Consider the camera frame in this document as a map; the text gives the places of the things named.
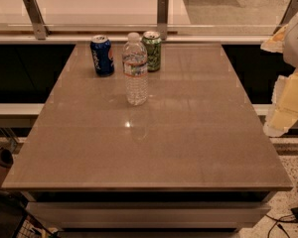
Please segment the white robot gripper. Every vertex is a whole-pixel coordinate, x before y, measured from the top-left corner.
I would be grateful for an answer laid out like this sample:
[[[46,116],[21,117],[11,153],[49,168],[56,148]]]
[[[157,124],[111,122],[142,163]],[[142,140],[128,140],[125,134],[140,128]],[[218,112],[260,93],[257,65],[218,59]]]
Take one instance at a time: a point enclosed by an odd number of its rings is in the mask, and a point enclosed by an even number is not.
[[[284,61],[297,67],[289,76],[278,76],[271,97],[272,105],[265,117],[265,135],[280,137],[298,121],[298,13],[260,48],[270,53],[283,53]]]

